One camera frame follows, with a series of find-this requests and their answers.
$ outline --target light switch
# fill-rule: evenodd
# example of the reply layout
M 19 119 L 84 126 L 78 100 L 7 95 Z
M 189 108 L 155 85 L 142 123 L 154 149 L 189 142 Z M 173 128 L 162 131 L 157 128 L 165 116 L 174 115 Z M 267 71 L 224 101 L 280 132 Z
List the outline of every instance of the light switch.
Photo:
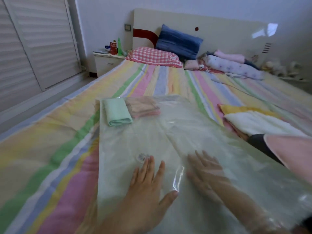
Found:
M 131 25 L 124 24 L 124 30 L 125 31 L 131 31 Z

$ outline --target bunny logo on pillow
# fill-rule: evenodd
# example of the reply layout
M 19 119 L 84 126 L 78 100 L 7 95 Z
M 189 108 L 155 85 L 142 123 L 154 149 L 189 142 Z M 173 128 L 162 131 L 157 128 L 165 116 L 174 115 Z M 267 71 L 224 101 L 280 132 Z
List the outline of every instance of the bunny logo on pillow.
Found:
M 168 54 L 168 59 L 170 61 L 178 61 L 179 60 L 179 57 L 175 54 Z

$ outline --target bed sheet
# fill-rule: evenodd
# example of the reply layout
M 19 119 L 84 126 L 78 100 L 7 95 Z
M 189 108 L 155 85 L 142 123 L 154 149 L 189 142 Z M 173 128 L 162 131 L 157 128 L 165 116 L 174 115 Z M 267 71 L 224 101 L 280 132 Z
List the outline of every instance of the bed sheet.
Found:
M 98 99 L 179 94 L 228 128 L 218 104 L 280 110 L 294 126 L 311 128 L 306 120 L 242 91 L 286 104 L 311 118 L 310 109 L 266 82 L 123 61 L 0 135 L 0 234 L 93 231 L 99 170 Z

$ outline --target headboard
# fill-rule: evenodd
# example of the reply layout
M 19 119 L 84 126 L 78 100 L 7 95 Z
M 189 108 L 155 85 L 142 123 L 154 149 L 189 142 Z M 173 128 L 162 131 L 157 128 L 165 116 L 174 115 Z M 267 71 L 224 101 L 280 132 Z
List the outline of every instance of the headboard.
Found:
M 278 24 L 233 20 L 218 17 L 155 11 L 136 8 L 133 26 L 133 49 L 154 48 L 162 24 L 204 39 L 197 56 L 220 49 L 227 54 L 258 55 L 257 65 L 267 58 L 274 43 Z

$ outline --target yellow folded cloth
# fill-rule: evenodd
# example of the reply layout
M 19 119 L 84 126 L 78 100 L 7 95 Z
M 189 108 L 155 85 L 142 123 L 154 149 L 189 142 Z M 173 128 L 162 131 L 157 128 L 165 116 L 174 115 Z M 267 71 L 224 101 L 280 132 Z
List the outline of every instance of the yellow folded cloth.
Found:
M 272 117 L 276 117 L 280 119 L 280 116 L 277 115 L 274 112 L 271 111 L 265 111 L 265 110 L 261 110 L 259 108 L 254 108 L 254 107 L 238 107 L 238 106 L 231 106 L 231 105 L 225 105 L 225 104 L 219 104 L 218 105 L 220 110 L 223 112 L 224 115 L 230 114 L 230 113 L 239 113 L 239 112 L 247 112 L 247 111 L 255 111 L 255 112 L 259 112 L 262 113 L 264 115 L 267 116 L 272 116 Z

